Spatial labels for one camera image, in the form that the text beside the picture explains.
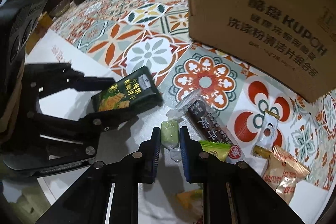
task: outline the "bolt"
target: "bolt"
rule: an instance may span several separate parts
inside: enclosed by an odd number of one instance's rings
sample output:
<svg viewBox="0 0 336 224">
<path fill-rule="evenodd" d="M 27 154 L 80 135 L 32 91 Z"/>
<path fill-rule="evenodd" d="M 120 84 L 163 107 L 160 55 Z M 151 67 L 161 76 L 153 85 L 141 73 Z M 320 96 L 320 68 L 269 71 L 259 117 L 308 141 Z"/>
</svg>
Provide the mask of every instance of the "bolt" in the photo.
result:
<svg viewBox="0 0 336 224">
<path fill-rule="evenodd" d="M 201 159 L 207 159 L 209 157 L 209 153 L 203 151 L 203 152 L 199 153 L 199 157 Z"/>
<path fill-rule="evenodd" d="M 142 157 L 142 153 L 141 152 L 134 152 L 133 154 L 132 154 L 132 156 L 133 156 L 133 158 L 135 158 L 135 159 L 139 159 L 139 158 L 141 158 Z"/>
<path fill-rule="evenodd" d="M 85 153 L 87 153 L 89 156 L 92 156 L 96 153 L 96 150 L 92 146 L 88 146 L 85 149 Z"/>
<path fill-rule="evenodd" d="M 28 112 L 27 112 L 27 117 L 28 117 L 29 119 L 32 119 L 32 118 L 34 117 L 34 112 L 32 112 L 32 111 L 28 111 Z"/>
<path fill-rule="evenodd" d="M 238 167 L 241 168 L 241 169 L 246 169 L 246 168 L 248 168 L 248 164 L 244 161 L 239 161 L 238 162 Z"/>
<path fill-rule="evenodd" d="M 104 166 L 104 163 L 102 161 L 96 161 L 94 164 L 93 164 L 93 167 L 96 168 L 96 169 L 100 169 Z"/>
<path fill-rule="evenodd" d="M 93 123 L 94 123 L 94 125 L 99 126 L 99 125 L 101 125 L 101 120 L 96 118 L 96 119 L 93 120 Z"/>
</svg>

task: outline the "patterned tablecloth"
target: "patterned tablecloth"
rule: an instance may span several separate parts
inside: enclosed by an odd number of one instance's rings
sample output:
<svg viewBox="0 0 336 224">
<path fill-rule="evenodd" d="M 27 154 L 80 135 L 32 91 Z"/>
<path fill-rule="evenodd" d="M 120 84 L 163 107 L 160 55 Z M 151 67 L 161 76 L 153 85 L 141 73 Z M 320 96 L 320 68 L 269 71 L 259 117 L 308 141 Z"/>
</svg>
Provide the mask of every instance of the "patterned tablecloth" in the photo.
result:
<svg viewBox="0 0 336 224">
<path fill-rule="evenodd" d="M 275 143 L 311 169 L 307 182 L 330 189 L 336 171 L 336 92 L 307 103 L 243 61 L 191 42 L 188 0 L 86 0 L 51 28 L 122 77 L 147 66 L 169 107 L 201 87 L 246 155 L 265 109 L 279 114 Z"/>
</svg>

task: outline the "red circular logo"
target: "red circular logo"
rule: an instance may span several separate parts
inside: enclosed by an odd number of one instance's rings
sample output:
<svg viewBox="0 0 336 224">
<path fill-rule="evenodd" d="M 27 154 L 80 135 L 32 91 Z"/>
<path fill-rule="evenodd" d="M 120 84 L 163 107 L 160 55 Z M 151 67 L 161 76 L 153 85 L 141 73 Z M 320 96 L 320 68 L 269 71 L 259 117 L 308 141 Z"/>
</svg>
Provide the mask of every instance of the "red circular logo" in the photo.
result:
<svg viewBox="0 0 336 224">
<path fill-rule="evenodd" d="M 239 146 L 233 145 L 229 151 L 229 157 L 236 160 L 242 156 L 242 151 Z"/>
</svg>

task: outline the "brown cardboard box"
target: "brown cardboard box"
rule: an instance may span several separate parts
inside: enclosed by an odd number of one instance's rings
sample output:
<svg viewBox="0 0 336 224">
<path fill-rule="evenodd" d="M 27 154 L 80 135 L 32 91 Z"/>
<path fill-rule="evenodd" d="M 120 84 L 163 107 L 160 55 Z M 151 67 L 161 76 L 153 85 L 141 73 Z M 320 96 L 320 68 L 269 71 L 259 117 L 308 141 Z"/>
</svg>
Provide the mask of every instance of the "brown cardboard box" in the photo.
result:
<svg viewBox="0 0 336 224">
<path fill-rule="evenodd" d="M 189 0 L 189 35 L 309 102 L 336 87 L 336 0 Z"/>
</svg>

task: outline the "table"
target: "table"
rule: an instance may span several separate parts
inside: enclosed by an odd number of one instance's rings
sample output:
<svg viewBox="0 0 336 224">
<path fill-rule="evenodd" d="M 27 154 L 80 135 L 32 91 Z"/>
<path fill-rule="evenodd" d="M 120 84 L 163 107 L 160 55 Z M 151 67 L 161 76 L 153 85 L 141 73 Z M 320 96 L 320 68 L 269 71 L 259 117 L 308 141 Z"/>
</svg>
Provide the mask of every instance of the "table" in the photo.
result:
<svg viewBox="0 0 336 224">
<path fill-rule="evenodd" d="M 216 9 L 211 2 L 209 9 Z M 164 98 L 164 106 L 139 120 L 101 135 L 97 160 L 107 164 L 136 151 L 166 112 L 197 87 L 233 133 L 245 155 L 263 122 L 264 110 L 280 116 L 276 143 L 311 169 L 298 183 L 290 207 L 307 223 L 315 223 L 335 187 L 336 92 L 309 104 L 270 76 L 188 36 L 188 0 L 87 0 L 52 25 L 27 62 L 71 60 L 86 75 L 116 80 L 146 65 Z M 221 68 L 221 81 L 214 72 Z M 94 93 L 65 90 L 40 101 L 44 113 L 78 119 Z M 199 139 L 188 121 L 193 139 Z M 83 172 L 80 169 L 38 179 L 53 203 Z M 182 163 L 162 149 L 157 179 L 139 186 L 139 223 L 192 223 L 176 203 L 176 193 L 197 188 L 185 182 Z"/>
</svg>

